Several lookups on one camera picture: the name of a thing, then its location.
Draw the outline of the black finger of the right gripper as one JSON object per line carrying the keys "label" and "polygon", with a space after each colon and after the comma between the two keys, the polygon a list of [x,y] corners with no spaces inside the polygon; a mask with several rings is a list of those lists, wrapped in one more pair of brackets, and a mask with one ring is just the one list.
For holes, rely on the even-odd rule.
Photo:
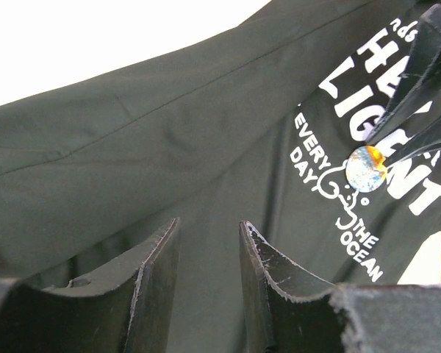
{"label": "black finger of the right gripper", "polygon": [[424,130],[417,133],[409,142],[396,150],[385,161],[384,165],[390,168],[394,164],[441,149],[441,116],[428,125]]}
{"label": "black finger of the right gripper", "polygon": [[387,137],[441,89],[441,3],[420,16],[409,59],[386,111],[367,137]]}

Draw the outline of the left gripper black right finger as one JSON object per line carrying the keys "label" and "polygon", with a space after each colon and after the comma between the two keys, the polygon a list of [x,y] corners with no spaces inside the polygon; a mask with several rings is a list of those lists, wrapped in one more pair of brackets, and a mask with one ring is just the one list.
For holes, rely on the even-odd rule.
{"label": "left gripper black right finger", "polygon": [[239,234],[250,352],[441,352],[441,284],[333,285]]}

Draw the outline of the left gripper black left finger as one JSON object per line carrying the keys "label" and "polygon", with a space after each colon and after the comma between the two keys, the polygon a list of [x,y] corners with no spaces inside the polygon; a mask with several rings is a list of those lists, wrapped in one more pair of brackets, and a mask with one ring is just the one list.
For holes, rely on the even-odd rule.
{"label": "left gripper black left finger", "polygon": [[164,352],[179,250],[173,219],[65,288],[0,279],[0,352]]}

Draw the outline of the black printed t-shirt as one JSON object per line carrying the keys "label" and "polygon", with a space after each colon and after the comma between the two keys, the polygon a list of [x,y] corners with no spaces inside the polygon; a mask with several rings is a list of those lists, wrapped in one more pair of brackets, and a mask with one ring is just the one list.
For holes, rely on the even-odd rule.
{"label": "black printed t-shirt", "polygon": [[354,194],[344,159],[430,1],[272,1],[186,49],[0,106],[0,277],[66,285],[173,218],[166,349],[244,352],[239,224],[330,282],[391,285],[441,231],[441,152]]}

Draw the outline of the round iridescent brooch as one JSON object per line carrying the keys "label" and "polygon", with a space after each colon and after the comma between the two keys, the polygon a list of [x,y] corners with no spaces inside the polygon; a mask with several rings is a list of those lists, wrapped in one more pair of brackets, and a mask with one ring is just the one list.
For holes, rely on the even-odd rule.
{"label": "round iridescent brooch", "polygon": [[386,179],[386,157],[375,146],[361,146],[348,157],[345,176],[348,184],[360,193],[378,189]]}

